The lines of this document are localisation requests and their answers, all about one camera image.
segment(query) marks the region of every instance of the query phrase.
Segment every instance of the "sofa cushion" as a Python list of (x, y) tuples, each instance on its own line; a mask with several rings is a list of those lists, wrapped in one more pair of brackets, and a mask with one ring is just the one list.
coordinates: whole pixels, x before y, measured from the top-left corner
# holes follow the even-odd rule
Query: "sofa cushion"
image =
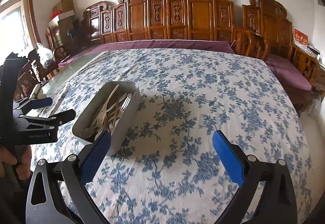
[(275, 54), (269, 54), (265, 63), (269, 66), (280, 83), (285, 82), (285, 84), (294, 88), (311, 90), (309, 81), (305, 79), (288, 59)]

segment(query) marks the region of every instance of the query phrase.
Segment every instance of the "wooden armrest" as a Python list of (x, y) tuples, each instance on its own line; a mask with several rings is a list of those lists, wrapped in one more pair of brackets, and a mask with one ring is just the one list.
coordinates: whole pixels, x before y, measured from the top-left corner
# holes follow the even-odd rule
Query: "wooden armrest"
[(304, 52), (299, 46), (293, 44), (289, 61), (298, 69), (298, 71), (309, 81), (313, 83), (319, 70), (319, 62), (316, 58)]
[(235, 45), (236, 54), (251, 56), (256, 40), (251, 30), (233, 26), (231, 29), (231, 44)]

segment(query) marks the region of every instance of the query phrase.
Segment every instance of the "tablecloth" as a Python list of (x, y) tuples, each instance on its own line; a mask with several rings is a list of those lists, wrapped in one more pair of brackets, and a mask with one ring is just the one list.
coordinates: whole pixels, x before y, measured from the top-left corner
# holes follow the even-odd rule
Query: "tablecloth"
[[(214, 223), (238, 188), (213, 149), (218, 129), (260, 161), (283, 158), (298, 221), (309, 214), (307, 141), (293, 105), (263, 61), (200, 50), (108, 51), (69, 78), (39, 115), (72, 108), (78, 117), (113, 80), (137, 82), (142, 100), (121, 150), (106, 156), (86, 185), (110, 223)], [(73, 136), (73, 124), (59, 127), (56, 143), (32, 147), (32, 169), (41, 158), (62, 161), (80, 152), (84, 145)], [(262, 188), (263, 183), (243, 220), (252, 216)], [(63, 183), (61, 190), (73, 209)]]

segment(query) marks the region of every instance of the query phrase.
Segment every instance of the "wooden fork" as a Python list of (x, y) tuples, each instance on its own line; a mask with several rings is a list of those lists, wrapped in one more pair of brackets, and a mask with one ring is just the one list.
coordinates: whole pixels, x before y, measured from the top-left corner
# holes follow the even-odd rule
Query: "wooden fork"
[(109, 95), (108, 99), (106, 100), (106, 102), (104, 103), (102, 108), (100, 109), (100, 112), (97, 114), (96, 118), (94, 119), (93, 127), (101, 128), (103, 126), (103, 123), (104, 123), (104, 120), (106, 117), (107, 104), (118, 87), (119, 87), (119, 84), (117, 84), (117, 86), (113, 89), (112, 93)]

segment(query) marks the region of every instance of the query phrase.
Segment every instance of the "blue clamp pad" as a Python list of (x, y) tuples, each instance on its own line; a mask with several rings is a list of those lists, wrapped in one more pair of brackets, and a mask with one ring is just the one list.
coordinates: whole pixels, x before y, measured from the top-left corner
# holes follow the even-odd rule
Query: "blue clamp pad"
[(212, 144), (225, 167), (230, 180), (241, 187), (244, 183), (243, 165), (219, 131), (216, 131), (213, 134)]
[(95, 144), (95, 147), (92, 149), (91, 153), (87, 156), (81, 166), (81, 176), (79, 180), (81, 185), (85, 185), (94, 179), (98, 168), (111, 147), (111, 133), (108, 131), (103, 131), (97, 140), (98, 141), (93, 143)]
[(53, 100), (51, 98), (33, 100), (31, 103), (31, 108), (36, 110), (36, 109), (44, 108), (47, 106), (51, 106), (52, 104), (53, 104)]

